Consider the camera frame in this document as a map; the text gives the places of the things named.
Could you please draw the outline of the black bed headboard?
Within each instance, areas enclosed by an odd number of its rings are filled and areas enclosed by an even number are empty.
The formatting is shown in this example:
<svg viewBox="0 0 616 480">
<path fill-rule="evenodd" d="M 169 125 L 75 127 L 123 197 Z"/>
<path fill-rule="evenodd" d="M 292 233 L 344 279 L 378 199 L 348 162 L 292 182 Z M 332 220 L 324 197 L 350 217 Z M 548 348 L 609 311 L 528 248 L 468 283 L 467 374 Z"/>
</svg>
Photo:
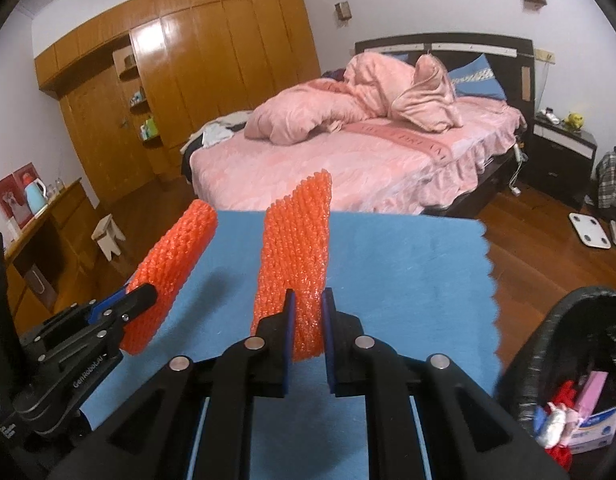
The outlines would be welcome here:
<svg viewBox="0 0 616 480">
<path fill-rule="evenodd" d="M 430 53 L 447 70 L 455 70 L 483 54 L 506 92 L 508 103 L 524 115 L 528 125 L 535 119 L 535 55 L 530 39 L 481 32 L 424 32 L 355 43 L 355 54 L 365 51 L 407 53 L 412 65 L 420 55 Z"/>
</svg>

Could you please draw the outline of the blue electric kettle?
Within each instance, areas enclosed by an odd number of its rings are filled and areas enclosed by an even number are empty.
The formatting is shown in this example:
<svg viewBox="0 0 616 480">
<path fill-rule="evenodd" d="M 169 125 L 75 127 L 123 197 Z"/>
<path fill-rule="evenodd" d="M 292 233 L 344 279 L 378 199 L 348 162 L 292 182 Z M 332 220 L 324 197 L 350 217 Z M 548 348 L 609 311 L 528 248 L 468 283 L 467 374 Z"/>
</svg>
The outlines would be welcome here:
<svg viewBox="0 0 616 480">
<path fill-rule="evenodd" d="M 47 188 L 39 178 L 28 172 L 22 175 L 21 180 L 30 211 L 37 216 L 47 206 Z"/>
</svg>

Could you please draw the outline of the blue pillow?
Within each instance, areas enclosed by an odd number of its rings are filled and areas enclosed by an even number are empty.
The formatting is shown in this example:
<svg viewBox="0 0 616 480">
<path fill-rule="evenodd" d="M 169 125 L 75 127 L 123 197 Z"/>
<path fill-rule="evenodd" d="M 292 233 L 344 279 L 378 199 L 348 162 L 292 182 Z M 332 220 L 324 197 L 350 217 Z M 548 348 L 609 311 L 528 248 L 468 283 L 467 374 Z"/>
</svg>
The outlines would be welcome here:
<svg viewBox="0 0 616 480">
<path fill-rule="evenodd" d="M 451 70 L 448 73 L 457 96 L 477 96 L 477 98 L 506 100 L 506 92 L 494 76 L 486 55 L 479 55 L 471 63 Z"/>
</svg>

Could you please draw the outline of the white blue glove box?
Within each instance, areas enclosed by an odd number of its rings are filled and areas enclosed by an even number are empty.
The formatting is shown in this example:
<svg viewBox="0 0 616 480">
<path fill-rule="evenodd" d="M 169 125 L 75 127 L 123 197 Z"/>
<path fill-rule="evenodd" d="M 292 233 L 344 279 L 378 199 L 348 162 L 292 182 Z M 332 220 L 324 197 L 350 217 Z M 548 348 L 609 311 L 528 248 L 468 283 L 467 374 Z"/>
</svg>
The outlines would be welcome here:
<svg viewBox="0 0 616 480">
<path fill-rule="evenodd" d="M 570 438 L 573 455 L 606 448 L 616 434 L 616 406 L 588 417 Z"/>
</svg>

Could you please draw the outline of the white tissue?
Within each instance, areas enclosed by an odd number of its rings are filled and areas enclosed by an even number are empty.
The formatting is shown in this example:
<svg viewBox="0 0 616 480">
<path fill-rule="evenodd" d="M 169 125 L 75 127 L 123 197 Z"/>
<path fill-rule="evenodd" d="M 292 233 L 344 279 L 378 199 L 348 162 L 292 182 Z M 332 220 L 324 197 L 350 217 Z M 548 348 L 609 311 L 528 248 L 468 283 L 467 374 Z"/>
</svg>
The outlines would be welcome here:
<svg viewBox="0 0 616 480">
<path fill-rule="evenodd" d="M 554 448 L 560 443 L 567 422 L 567 406 L 565 404 L 550 403 L 549 410 L 550 413 L 535 438 L 536 442 L 545 450 Z"/>
</svg>

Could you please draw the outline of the wall power socket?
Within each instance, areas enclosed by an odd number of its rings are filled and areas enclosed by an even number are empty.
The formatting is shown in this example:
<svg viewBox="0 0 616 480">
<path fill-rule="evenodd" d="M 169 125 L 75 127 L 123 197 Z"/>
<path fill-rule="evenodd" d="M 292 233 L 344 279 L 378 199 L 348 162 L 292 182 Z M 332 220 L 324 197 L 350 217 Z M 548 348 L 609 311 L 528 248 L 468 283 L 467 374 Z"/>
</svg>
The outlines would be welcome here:
<svg viewBox="0 0 616 480">
<path fill-rule="evenodd" d="M 537 48 L 534 52 L 535 60 L 541 63 L 554 64 L 555 54 L 551 51 Z"/>
</svg>

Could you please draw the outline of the pink face mask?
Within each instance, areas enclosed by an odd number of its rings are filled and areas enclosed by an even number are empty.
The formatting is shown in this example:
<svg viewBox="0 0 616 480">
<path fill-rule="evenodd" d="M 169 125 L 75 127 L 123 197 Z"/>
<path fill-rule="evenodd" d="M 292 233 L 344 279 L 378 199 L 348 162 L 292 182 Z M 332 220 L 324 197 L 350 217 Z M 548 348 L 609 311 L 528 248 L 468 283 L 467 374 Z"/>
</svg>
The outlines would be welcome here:
<svg viewBox="0 0 616 480">
<path fill-rule="evenodd" d="M 596 408 L 596 404 L 599 401 L 603 387 L 608 378 L 607 372 L 601 372 L 600 370 L 593 370 L 578 394 L 575 401 L 574 410 L 577 412 L 580 419 L 587 419 Z"/>
</svg>

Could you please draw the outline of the bed with pink sheet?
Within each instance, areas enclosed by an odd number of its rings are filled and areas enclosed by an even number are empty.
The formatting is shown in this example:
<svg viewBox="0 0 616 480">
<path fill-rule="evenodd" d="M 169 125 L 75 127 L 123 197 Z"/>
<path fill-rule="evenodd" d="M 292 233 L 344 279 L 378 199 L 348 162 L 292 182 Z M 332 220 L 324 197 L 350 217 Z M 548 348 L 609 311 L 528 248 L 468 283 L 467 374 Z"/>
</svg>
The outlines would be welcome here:
<svg viewBox="0 0 616 480">
<path fill-rule="evenodd" d="M 244 128 L 192 155 L 191 185 L 219 209 L 262 210 L 325 170 L 337 211 L 473 218 L 512 177 L 532 123 L 508 98 L 457 96 L 457 107 L 463 126 L 443 133 L 374 118 L 283 146 Z"/>
</svg>

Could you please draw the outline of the wooden wardrobe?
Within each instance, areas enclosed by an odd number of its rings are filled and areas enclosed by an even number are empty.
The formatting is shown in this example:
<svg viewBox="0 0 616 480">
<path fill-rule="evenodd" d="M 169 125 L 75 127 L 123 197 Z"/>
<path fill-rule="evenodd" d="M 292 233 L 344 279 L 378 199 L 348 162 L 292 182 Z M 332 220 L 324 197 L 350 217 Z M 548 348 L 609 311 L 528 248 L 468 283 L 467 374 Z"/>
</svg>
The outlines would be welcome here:
<svg viewBox="0 0 616 480">
<path fill-rule="evenodd" d="M 103 205 L 169 180 L 187 138 L 320 73 L 303 0 L 129 0 L 35 55 Z"/>
</svg>

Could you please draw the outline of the clothes pile on bed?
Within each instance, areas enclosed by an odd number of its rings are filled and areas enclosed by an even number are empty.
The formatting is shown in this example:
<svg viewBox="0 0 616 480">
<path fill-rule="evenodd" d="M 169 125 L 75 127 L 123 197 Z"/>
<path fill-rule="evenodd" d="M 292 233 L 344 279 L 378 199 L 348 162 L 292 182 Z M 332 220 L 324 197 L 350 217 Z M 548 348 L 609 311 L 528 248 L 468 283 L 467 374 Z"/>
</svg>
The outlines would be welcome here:
<svg viewBox="0 0 616 480">
<path fill-rule="evenodd" d="M 238 131 L 245 128 L 251 115 L 251 110 L 238 110 L 231 114 L 217 117 L 206 122 L 199 130 L 192 133 L 180 148 L 182 155 L 181 175 L 187 182 L 192 182 L 191 157 L 201 148 L 212 148 L 219 143 L 229 140 Z"/>
</svg>

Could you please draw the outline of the orange foam net sleeve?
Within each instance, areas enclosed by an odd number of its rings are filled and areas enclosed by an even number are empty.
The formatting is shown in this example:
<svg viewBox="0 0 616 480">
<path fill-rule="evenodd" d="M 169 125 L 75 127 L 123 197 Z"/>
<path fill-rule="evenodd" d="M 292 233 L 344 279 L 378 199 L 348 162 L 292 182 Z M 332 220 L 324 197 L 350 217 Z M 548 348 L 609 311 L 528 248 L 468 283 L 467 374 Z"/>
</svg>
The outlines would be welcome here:
<svg viewBox="0 0 616 480">
<path fill-rule="evenodd" d="M 288 289 L 296 296 L 293 360 L 323 353 L 321 295 L 329 264 L 332 177 L 321 170 L 265 211 L 253 322 L 283 310 Z"/>
</svg>

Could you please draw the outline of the red cloth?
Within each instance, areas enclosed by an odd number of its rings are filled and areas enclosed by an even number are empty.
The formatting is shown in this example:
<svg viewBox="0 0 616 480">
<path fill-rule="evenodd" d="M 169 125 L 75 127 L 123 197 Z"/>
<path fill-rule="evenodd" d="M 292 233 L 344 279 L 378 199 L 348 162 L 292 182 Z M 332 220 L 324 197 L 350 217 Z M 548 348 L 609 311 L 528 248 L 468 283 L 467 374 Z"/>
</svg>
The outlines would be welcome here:
<svg viewBox="0 0 616 480">
<path fill-rule="evenodd" d="M 537 441 L 544 451 L 566 471 L 570 470 L 573 463 L 570 440 L 580 423 L 580 416 L 575 408 L 576 398 L 574 382 L 563 382 L 544 409 L 547 418 L 537 436 Z"/>
</svg>

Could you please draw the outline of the blue plastic wrapper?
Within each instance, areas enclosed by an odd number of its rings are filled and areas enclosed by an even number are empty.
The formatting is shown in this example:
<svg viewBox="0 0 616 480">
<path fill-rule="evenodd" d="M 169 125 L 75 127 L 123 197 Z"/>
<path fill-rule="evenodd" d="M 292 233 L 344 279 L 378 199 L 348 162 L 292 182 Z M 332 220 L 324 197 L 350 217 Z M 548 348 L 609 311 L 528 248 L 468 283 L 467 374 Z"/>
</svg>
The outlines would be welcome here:
<svg viewBox="0 0 616 480">
<path fill-rule="evenodd" d="M 532 419 L 532 435 L 536 437 L 542 429 L 544 422 L 548 417 L 548 413 L 540 405 L 535 406 L 534 419 Z"/>
</svg>

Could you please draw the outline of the left wall lamp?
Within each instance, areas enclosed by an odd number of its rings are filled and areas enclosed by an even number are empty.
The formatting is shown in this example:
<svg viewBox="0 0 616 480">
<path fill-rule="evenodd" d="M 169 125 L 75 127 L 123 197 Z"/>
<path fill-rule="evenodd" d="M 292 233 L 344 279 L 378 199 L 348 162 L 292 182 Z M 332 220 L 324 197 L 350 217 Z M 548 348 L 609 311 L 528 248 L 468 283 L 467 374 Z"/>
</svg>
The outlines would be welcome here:
<svg viewBox="0 0 616 480">
<path fill-rule="evenodd" d="M 352 18 L 352 13 L 350 9 L 350 4 L 348 1 L 340 1 L 335 3 L 335 13 L 337 17 L 337 21 L 339 22 L 347 22 Z"/>
</svg>

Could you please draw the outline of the plaid bag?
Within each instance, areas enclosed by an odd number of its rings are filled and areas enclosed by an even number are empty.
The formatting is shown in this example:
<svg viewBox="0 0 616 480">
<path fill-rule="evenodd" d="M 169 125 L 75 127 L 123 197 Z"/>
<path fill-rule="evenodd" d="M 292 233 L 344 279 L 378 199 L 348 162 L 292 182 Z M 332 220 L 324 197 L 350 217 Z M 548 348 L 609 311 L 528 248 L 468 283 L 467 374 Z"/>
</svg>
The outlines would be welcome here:
<svg viewBox="0 0 616 480">
<path fill-rule="evenodd" d="M 607 152 L 596 166 L 598 192 L 596 201 L 600 209 L 616 209 L 616 146 Z"/>
</svg>

